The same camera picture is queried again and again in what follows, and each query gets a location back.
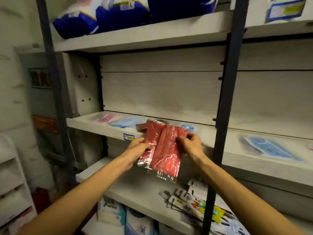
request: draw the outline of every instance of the white cable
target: white cable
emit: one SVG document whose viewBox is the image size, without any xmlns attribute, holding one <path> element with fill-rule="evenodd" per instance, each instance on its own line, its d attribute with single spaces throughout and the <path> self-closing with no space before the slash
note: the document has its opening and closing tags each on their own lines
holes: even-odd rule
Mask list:
<svg viewBox="0 0 313 235">
<path fill-rule="evenodd" d="M 72 152 L 73 152 L 73 155 L 74 155 L 74 159 L 75 159 L 75 161 L 76 161 L 76 163 L 77 163 L 77 170 L 78 170 L 78 173 L 80 173 L 80 171 L 79 171 L 79 164 L 78 164 L 78 161 L 77 161 L 76 156 L 75 156 L 75 153 L 74 153 L 74 149 L 73 149 L 73 146 L 72 146 L 71 139 L 70 139 L 70 137 L 69 137 L 68 130 L 67 130 L 67 137 L 68 137 L 68 140 L 69 140 L 69 144 L 71 145 L 71 149 L 72 149 Z"/>
</svg>

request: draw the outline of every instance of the blue bordered price tag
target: blue bordered price tag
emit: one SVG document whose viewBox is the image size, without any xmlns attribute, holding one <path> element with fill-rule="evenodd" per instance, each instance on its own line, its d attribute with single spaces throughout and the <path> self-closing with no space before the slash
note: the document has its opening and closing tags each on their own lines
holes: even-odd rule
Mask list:
<svg viewBox="0 0 313 235">
<path fill-rule="evenodd" d="M 130 135 L 130 134 L 124 134 L 124 140 L 125 141 L 132 141 L 135 139 L 135 136 L 134 135 Z"/>
<path fill-rule="evenodd" d="M 276 20 L 289 20 L 302 15 L 306 0 L 280 1 L 268 10 L 266 23 Z"/>
</svg>

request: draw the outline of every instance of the person's right hand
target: person's right hand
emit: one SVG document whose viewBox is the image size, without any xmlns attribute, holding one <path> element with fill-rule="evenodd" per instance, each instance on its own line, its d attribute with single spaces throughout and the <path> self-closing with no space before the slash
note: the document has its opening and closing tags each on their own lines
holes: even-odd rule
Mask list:
<svg viewBox="0 0 313 235">
<path fill-rule="evenodd" d="M 197 134 L 188 132 L 187 138 L 179 136 L 178 140 L 192 159 L 206 157 L 202 150 L 201 139 Z"/>
</svg>

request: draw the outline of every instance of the picture on wall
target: picture on wall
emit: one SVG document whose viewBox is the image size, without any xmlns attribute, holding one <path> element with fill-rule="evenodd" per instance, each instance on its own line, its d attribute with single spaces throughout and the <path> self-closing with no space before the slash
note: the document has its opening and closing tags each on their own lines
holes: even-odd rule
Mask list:
<svg viewBox="0 0 313 235">
<path fill-rule="evenodd" d="M 47 68 L 29 68 L 28 74 L 33 88 L 51 89 L 50 74 Z"/>
</svg>

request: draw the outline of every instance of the metal shelf frame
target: metal shelf frame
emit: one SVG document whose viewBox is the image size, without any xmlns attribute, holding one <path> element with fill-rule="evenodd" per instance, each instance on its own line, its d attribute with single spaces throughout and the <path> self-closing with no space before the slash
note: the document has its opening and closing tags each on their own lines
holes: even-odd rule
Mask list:
<svg viewBox="0 0 313 235">
<path fill-rule="evenodd" d="M 66 114 L 64 110 L 64 100 L 62 98 L 62 89 L 61 89 L 61 80 L 60 74 L 58 72 L 56 53 L 54 52 L 50 21 L 47 11 L 46 0 L 36 0 L 37 9 L 39 13 L 41 31 L 44 39 L 45 52 L 48 59 L 48 68 L 51 74 L 51 84 L 53 89 L 55 106 L 57 109 L 57 118 L 58 125 L 60 129 L 60 135 L 62 140 L 62 146 L 64 149 L 64 154 L 66 162 L 68 165 L 68 173 L 70 175 L 70 182 L 74 187 L 76 185 L 75 181 L 75 171 L 72 165 L 74 161 L 74 155 L 71 150 L 70 139 L 68 135 L 67 125 L 66 125 Z M 231 32 L 227 36 L 226 41 L 205 43 L 205 44 L 194 44 L 194 45 L 182 45 L 182 46 L 172 46 L 172 47 L 159 47 L 159 48 L 148 48 L 148 49 L 137 49 L 137 50 L 128 50 L 128 51 L 118 51 L 114 54 L 125 53 L 125 52 L 145 52 L 145 51 L 160 51 L 164 49 L 179 49 L 186 47 L 202 47 L 210 45 L 223 45 L 226 44 L 225 52 L 225 61 L 221 64 L 224 64 L 223 77 L 220 79 L 222 81 L 220 100 L 216 121 L 216 140 L 214 145 L 214 152 L 212 161 L 221 166 L 224 146 L 226 140 L 226 134 L 229 123 L 229 116 L 231 111 L 231 105 L 233 100 L 233 92 L 235 88 L 235 82 L 237 77 L 238 63 L 239 63 L 239 54 L 241 49 L 241 44 L 243 41 L 243 36 L 245 33 L 245 22 L 248 12 L 249 0 L 236 0 L 235 9 L 233 12 L 233 20 Z M 102 99 L 102 88 L 101 88 L 101 75 L 100 75 L 100 55 L 109 55 L 112 53 L 85 53 L 82 51 L 70 51 L 67 52 L 73 55 L 80 55 L 87 57 L 96 68 L 98 75 L 99 85 L 99 99 L 101 109 L 103 110 L 103 99 Z M 107 138 L 103 137 L 103 156 L 107 156 Z M 209 186 L 207 194 L 207 206 L 204 215 L 203 228 L 201 235 L 208 235 L 211 227 L 211 219 L 213 214 L 213 207 L 215 202 L 216 192 L 214 189 Z"/>
</svg>

